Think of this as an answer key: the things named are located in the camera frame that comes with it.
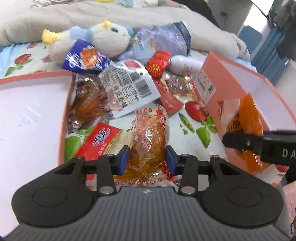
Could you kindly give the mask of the red top tofu snack pack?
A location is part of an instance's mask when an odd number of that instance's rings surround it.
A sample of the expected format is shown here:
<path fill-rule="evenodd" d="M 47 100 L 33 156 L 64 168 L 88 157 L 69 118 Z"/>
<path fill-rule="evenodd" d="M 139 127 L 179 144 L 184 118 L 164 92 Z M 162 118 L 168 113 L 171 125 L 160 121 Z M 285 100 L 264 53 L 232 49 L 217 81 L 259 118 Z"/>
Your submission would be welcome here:
<path fill-rule="evenodd" d="M 99 123 L 75 156 L 92 161 L 103 155 L 116 155 L 122 147 L 128 146 L 124 171 L 113 177 L 117 188 L 155 185 L 172 179 L 165 163 L 168 138 L 166 110 L 160 105 L 145 106 L 135 111 L 133 125 L 126 130 Z"/>

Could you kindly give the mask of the orange snack pack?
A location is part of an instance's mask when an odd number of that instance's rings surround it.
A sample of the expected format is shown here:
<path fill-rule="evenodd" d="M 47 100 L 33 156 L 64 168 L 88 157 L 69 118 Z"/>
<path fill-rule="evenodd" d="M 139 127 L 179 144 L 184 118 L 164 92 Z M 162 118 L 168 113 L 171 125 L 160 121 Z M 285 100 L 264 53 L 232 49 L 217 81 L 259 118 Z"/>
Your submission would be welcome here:
<path fill-rule="evenodd" d="M 221 100 L 218 106 L 222 133 L 263 133 L 259 111 L 250 94 L 243 98 Z M 251 151 L 225 148 L 225 152 L 228 162 L 250 174 L 255 174 L 264 168 L 260 157 Z"/>

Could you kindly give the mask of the red sachet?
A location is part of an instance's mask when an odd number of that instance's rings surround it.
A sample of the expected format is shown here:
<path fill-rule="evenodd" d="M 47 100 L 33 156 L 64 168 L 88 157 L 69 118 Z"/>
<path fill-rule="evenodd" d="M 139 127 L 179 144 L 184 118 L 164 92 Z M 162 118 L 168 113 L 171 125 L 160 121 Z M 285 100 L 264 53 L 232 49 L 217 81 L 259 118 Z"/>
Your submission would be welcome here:
<path fill-rule="evenodd" d="M 174 114 L 178 112 L 183 107 L 183 103 L 167 90 L 166 86 L 159 78 L 153 77 L 152 80 L 161 95 L 160 102 L 166 109 L 167 113 Z"/>

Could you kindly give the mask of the white label dark snack pack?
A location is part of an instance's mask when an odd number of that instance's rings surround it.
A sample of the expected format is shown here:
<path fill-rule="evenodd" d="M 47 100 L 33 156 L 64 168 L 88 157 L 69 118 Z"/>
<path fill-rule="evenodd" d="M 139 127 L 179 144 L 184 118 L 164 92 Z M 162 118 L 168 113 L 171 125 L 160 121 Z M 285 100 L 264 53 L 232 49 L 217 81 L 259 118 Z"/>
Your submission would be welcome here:
<path fill-rule="evenodd" d="M 76 74 L 68 129 L 121 118 L 160 97 L 151 75 L 134 59 L 114 62 L 99 75 Z"/>

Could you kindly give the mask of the small red foil packet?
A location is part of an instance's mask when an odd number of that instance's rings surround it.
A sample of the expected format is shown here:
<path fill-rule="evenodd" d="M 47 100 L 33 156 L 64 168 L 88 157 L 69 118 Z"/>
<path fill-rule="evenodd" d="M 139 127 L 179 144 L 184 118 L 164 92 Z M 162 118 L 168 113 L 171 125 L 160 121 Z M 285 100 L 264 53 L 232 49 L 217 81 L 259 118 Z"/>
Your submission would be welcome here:
<path fill-rule="evenodd" d="M 163 72 L 169 64 L 171 53 L 166 51 L 156 51 L 150 60 L 147 61 L 145 68 L 152 77 L 162 77 Z"/>

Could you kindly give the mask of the blue white snack bag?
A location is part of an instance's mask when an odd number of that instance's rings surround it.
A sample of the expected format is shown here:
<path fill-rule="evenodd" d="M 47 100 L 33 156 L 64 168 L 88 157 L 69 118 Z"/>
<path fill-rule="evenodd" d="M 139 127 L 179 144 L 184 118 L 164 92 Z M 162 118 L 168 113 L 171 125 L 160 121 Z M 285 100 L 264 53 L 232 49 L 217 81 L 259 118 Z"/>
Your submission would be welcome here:
<path fill-rule="evenodd" d="M 62 68 L 78 74 L 99 75 L 112 64 L 113 61 L 100 54 L 92 44 L 77 40 L 66 55 Z"/>

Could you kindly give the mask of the red brown strip snack pack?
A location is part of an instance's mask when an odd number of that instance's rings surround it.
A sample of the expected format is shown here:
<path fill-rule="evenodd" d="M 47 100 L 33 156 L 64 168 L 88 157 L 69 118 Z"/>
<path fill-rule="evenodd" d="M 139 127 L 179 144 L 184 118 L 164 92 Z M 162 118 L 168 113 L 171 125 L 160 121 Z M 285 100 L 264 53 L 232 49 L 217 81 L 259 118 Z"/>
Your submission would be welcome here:
<path fill-rule="evenodd" d="M 161 83 L 174 97 L 183 96 L 190 97 L 193 101 L 201 100 L 195 82 L 190 75 L 179 76 L 164 74 L 161 77 Z"/>

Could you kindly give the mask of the blue curtain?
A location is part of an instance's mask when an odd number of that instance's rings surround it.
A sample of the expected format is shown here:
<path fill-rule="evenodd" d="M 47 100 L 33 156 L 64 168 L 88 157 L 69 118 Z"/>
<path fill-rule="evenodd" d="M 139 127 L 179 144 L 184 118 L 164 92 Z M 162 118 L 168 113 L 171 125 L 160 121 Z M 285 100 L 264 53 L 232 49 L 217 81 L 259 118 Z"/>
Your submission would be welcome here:
<path fill-rule="evenodd" d="M 256 67 L 257 73 L 265 76 L 273 85 L 276 85 L 289 62 L 287 57 L 281 59 L 276 47 L 283 41 L 283 34 L 277 27 L 268 34 L 264 44 L 259 49 L 251 64 Z"/>

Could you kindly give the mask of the white lotion bottle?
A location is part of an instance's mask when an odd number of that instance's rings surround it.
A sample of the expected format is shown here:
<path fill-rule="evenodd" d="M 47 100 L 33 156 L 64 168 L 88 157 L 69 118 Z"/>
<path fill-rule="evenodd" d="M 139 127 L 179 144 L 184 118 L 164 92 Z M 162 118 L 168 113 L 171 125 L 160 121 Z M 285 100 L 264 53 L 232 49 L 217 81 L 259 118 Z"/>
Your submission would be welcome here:
<path fill-rule="evenodd" d="M 169 59 L 168 69 L 177 75 L 197 76 L 204 64 L 204 60 L 175 55 Z"/>

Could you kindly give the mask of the white blue plush duck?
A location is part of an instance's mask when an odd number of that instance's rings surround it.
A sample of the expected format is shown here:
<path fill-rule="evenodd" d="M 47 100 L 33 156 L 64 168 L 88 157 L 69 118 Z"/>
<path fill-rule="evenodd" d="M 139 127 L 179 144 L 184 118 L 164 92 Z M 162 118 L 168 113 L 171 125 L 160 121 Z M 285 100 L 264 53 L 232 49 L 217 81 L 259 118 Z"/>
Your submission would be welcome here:
<path fill-rule="evenodd" d="M 62 64 L 77 40 L 88 42 L 99 53 L 113 58 L 127 49 L 133 36 L 133 28 L 105 20 L 88 29 L 74 26 L 58 33 L 45 29 L 42 33 L 42 42 L 47 46 L 51 59 L 57 64 Z"/>

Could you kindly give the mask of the facial tissue pack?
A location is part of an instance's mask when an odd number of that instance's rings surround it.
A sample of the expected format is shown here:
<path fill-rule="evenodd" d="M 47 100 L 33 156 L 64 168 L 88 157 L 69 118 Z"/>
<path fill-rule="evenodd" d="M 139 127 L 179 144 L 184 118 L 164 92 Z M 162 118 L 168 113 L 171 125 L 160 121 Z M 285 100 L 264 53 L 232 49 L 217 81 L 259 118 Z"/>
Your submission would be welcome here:
<path fill-rule="evenodd" d="M 154 25 L 137 31 L 125 52 L 117 58 L 120 61 L 134 59 L 145 64 L 156 51 L 165 51 L 172 56 L 188 56 L 191 50 L 191 34 L 185 22 Z"/>

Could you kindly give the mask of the hanging clothes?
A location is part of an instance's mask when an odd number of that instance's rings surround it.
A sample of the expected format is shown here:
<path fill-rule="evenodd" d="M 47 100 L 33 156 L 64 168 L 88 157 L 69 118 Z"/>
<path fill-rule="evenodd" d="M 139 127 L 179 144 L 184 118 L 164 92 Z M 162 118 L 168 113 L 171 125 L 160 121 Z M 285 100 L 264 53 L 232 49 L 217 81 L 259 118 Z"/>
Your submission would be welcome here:
<path fill-rule="evenodd" d="M 274 22 L 284 34 L 284 39 L 276 47 L 279 57 L 295 62 L 295 1 L 287 1 L 279 8 Z"/>

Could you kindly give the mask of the white wardrobe shelf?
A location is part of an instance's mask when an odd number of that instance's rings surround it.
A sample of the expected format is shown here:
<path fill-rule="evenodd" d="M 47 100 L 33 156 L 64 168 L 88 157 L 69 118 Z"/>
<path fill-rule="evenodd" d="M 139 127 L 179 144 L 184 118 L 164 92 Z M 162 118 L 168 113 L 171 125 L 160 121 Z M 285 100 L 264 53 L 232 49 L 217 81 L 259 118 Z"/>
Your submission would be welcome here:
<path fill-rule="evenodd" d="M 238 35 L 245 26 L 263 32 L 273 1 L 207 1 L 222 30 Z"/>

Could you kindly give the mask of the black clothing pile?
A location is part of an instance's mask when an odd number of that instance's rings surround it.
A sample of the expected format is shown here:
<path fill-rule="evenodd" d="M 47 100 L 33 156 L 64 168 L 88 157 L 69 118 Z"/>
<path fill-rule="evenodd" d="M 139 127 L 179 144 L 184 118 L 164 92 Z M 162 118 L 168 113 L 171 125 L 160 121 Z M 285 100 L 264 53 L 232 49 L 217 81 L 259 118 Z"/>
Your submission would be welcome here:
<path fill-rule="evenodd" d="M 177 0 L 176 3 L 186 5 L 190 10 L 204 16 L 218 28 L 218 22 L 213 16 L 212 10 L 204 0 Z"/>

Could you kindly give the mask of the grey duvet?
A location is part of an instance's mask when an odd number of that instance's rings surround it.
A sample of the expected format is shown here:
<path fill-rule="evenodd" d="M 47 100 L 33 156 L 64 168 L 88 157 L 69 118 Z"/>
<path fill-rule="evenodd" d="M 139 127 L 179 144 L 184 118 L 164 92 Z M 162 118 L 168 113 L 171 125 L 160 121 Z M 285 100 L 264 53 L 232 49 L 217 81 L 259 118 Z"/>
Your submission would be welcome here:
<path fill-rule="evenodd" d="M 95 1 L 27 9 L 1 23 L 1 48 L 38 42 L 44 29 L 62 32 L 73 26 L 89 28 L 104 20 L 134 30 L 185 21 L 191 34 L 192 49 L 213 51 L 230 59 L 250 58 L 246 44 L 235 34 L 220 30 L 205 17 L 189 9 L 174 6 L 125 8 Z"/>

